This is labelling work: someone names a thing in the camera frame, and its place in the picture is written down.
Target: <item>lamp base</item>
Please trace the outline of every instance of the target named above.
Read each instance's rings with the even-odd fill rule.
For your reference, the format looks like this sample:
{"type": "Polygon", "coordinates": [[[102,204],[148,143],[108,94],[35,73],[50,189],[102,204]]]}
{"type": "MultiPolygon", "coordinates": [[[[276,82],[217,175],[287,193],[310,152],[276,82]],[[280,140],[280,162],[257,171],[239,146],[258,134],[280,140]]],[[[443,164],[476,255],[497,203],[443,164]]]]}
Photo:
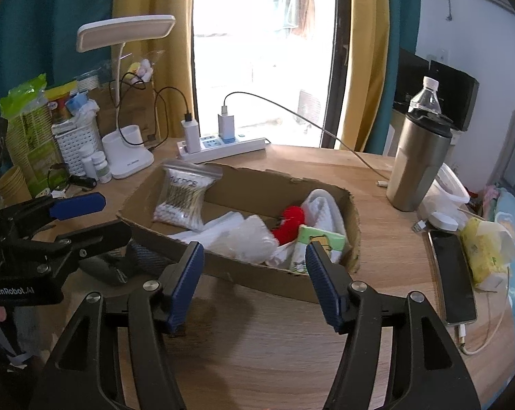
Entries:
{"type": "MultiPolygon", "coordinates": [[[[142,142],[142,134],[138,125],[125,126],[121,130],[123,136],[130,143],[142,142]]],[[[114,179],[125,179],[149,167],[155,160],[153,154],[143,144],[129,145],[123,140],[119,131],[105,135],[102,143],[114,179]]]]}

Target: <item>curtain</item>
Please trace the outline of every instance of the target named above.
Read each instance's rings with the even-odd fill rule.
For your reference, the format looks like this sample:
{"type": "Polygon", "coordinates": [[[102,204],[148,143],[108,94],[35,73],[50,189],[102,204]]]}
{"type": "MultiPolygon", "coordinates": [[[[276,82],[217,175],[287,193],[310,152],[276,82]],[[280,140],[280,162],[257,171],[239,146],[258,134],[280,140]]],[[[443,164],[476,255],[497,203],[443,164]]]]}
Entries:
{"type": "Polygon", "coordinates": [[[388,0],[352,0],[343,141],[363,151],[379,108],[389,38],[388,0]]]}
{"type": "MultiPolygon", "coordinates": [[[[164,50],[160,61],[155,66],[153,79],[155,89],[175,86],[187,98],[190,112],[193,112],[193,77],[191,72],[191,14],[193,0],[113,0],[113,16],[127,17],[147,14],[172,14],[176,24],[168,37],[157,40],[130,42],[124,51],[143,57],[151,51],[164,50]]],[[[185,114],[182,96],[171,90],[162,92],[167,103],[168,120],[160,115],[159,129],[164,135],[166,129],[170,137],[183,137],[181,120],[185,114]]]]}
{"type": "Polygon", "coordinates": [[[382,154],[391,122],[400,48],[415,53],[421,17],[421,0],[389,0],[391,31],[387,70],[381,103],[366,143],[366,152],[382,154]]]}
{"type": "Polygon", "coordinates": [[[2,0],[0,3],[0,98],[24,81],[47,74],[49,86],[73,80],[103,60],[110,49],[78,53],[77,29],[111,18],[113,0],[2,0]]]}

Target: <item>yellow package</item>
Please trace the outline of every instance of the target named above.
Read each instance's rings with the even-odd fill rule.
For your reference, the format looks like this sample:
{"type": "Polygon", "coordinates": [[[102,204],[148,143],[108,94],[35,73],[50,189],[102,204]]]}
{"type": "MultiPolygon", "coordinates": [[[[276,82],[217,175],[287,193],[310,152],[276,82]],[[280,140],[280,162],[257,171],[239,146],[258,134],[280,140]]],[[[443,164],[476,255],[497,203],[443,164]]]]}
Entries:
{"type": "Polygon", "coordinates": [[[476,287],[498,291],[507,277],[506,266],[515,259],[515,242],[496,222],[471,217],[461,231],[461,241],[476,287]]]}

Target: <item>white desk lamp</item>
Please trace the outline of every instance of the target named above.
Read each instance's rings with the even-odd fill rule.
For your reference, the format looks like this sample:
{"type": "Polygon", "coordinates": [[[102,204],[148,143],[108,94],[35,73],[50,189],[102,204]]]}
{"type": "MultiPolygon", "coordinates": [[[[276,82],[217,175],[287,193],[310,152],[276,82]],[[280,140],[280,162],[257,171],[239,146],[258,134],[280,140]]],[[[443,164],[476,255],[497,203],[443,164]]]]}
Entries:
{"type": "Polygon", "coordinates": [[[124,179],[153,163],[154,157],[145,146],[127,143],[142,143],[138,125],[132,124],[119,132],[119,103],[121,57],[124,45],[129,41],[152,40],[166,37],[176,19],[172,15],[141,15],[112,18],[87,23],[77,31],[77,51],[86,52],[105,46],[120,45],[115,79],[115,125],[116,130],[102,139],[111,174],[115,179],[124,179]]]}

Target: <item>yellow curtain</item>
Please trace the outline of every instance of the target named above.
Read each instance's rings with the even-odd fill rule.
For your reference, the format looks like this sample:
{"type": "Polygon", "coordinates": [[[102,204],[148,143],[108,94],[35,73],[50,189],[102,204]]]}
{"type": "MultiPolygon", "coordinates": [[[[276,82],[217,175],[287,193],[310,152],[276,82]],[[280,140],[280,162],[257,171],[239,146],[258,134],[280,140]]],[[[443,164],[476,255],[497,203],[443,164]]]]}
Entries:
{"type": "MultiPolygon", "coordinates": [[[[127,43],[125,52],[141,57],[151,51],[164,50],[161,60],[155,66],[153,79],[155,89],[175,86],[187,98],[190,112],[193,112],[193,76],[191,73],[191,12],[193,0],[113,0],[113,16],[128,17],[132,15],[171,14],[176,17],[176,24],[168,37],[158,40],[134,41],[127,43]]],[[[117,57],[116,48],[112,51],[117,57]]],[[[168,131],[170,137],[183,137],[180,121],[185,114],[182,96],[172,90],[161,93],[167,103],[168,131]]],[[[167,120],[161,103],[157,104],[159,129],[166,135],[167,120]]]]}
{"type": "Polygon", "coordinates": [[[379,108],[389,41],[389,0],[352,0],[343,141],[363,151],[379,108]]]}

